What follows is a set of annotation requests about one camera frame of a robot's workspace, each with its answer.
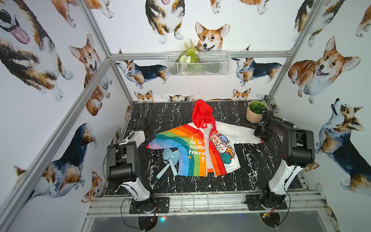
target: mounting plate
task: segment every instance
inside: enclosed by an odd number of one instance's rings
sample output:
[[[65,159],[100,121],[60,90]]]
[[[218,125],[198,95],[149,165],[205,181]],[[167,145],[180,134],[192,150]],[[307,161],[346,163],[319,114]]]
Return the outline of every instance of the mounting plate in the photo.
[[[262,201],[260,200],[260,194],[258,195],[246,195],[246,201],[244,202],[247,204],[250,211],[262,211],[267,210],[262,206]],[[282,204],[276,205],[276,209],[287,209],[286,202],[283,201]]]
[[[156,213],[168,213],[169,212],[170,198],[156,197],[155,200],[157,204]],[[140,207],[136,208],[135,202],[132,201],[130,204],[129,214],[143,214],[143,213],[146,213],[146,212],[144,212]]]

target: dog tongue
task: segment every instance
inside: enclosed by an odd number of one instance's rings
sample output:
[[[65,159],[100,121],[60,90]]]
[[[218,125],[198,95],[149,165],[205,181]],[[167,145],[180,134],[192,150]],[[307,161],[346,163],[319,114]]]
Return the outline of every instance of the dog tongue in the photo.
[[[20,27],[16,26],[10,30],[11,34],[21,43],[28,44],[30,42],[30,38],[28,37],[27,33]]]

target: potted plant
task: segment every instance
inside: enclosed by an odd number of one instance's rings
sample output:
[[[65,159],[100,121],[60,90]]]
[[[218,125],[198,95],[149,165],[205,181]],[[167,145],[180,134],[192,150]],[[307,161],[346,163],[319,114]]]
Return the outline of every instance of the potted plant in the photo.
[[[267,110],[267,106],[260,101],[252,101],[246,111],[246,119],[251,123],[258,123],[263,118],[263,111]]]

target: red hood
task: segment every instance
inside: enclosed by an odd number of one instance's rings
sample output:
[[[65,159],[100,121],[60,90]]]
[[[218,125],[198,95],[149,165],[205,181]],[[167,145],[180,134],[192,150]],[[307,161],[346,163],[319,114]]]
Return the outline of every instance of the red hood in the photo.
[[[212,115],[212,112],[213,109],[206,102],[203,100],[197,100],[192,113],[192,120],[197,128],[206,128],[208,123],[213,125],[210,135],[216,131],[215,118]]]

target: rainbow stripe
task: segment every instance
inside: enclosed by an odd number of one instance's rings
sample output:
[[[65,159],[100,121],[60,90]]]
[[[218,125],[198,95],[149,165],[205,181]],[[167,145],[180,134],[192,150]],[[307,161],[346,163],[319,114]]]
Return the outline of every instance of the rainbow stripe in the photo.
[[[155,135],[150,149],[177,148],[180,152],[178,175],[206,176],[206,151],[203,133],[183,125]]]

